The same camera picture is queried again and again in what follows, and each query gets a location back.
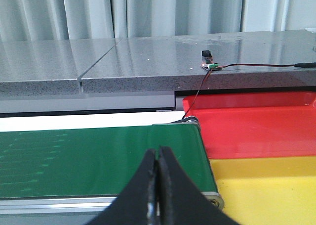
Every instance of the white curtain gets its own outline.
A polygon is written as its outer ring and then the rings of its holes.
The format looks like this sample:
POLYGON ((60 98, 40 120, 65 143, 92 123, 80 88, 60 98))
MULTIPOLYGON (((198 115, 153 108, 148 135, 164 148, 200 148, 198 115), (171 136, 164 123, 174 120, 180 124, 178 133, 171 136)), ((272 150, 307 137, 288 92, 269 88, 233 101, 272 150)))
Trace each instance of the white curtain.
POLYGON ((0 41, 200 35, 316 26, 315 0, 0 0, 0 41))

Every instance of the red wire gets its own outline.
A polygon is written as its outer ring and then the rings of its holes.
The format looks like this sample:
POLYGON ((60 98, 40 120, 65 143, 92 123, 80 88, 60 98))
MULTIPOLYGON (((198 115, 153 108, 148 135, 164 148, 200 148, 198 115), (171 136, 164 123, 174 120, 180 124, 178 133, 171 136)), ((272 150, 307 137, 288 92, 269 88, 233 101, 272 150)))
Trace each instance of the red wire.
POLYGON ((202 82, 197 90, 196 96, 194 97, 194 100, 192 101, 190 107, 188 108, 188 110, 184 113, 184 116, 182 117, 182 119, 184 119, 186 117, 186 115, 188 114, 188 112, 191 110, 192 106, 194 105, 197 97, 198 97, 198 93, 199 91, 202 89, 203 83, 208 79, 209 75, 214 71, 213 68, 211 68, 210 70, 207 71, 207 73, 205 74, 204 78, 202 79, 202 82))
POLYGON ((224 66, 218 66, 216 69, 227 68, 230 66, 263 66, 263 67, 294 67, 294 64, 278 65, 278 64, 259 64, 259 63, 233 63, 224 66))

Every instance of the yellow plastic bin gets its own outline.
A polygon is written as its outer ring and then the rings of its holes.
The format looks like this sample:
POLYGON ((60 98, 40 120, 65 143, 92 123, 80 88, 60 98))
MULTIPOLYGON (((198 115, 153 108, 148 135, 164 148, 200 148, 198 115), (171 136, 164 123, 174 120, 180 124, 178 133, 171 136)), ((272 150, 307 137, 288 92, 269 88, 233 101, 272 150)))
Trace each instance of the yellow plastic bin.
POLYGON ((210 163, 223 211, 242 225, 316 224, 316 156, 210 163))

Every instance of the red tray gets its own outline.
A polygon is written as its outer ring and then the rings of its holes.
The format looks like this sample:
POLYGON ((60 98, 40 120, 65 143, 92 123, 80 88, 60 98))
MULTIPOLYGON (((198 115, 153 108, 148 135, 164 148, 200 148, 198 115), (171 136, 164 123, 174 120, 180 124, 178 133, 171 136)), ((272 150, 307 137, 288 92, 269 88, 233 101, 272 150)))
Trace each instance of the red tray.
POLYGON ((316 92, 199 95, 190 115, 212 159, 316 155, 316 92))

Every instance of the gray granite countertop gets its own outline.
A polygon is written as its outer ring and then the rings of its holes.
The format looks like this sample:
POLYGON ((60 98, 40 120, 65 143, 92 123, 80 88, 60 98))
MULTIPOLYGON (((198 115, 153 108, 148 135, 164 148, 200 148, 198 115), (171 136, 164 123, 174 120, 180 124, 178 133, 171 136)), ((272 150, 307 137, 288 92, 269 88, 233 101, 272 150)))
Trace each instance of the gray granite countertop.
MULTIPOLYGON (((220 65, 316 62, 316 33, 244 32, 123 39, 82 77, 83 92, 197 90, 201 51, 220 65)), ((234 66, 214 72, 203 89, 316 85, 316 69, 234 66)))
POLYGON ((0 43, 0 96, 78 94, 81 75, 118 41, 0 43))
MULTIPOLYGON (((0 96, 197 90, 202 50, 220 65, 316 62, 316 33, 1 43, 0 96)), ((316 69, 234 66, 212 73, 203 89, 301 86, 316 86, 316 69)))

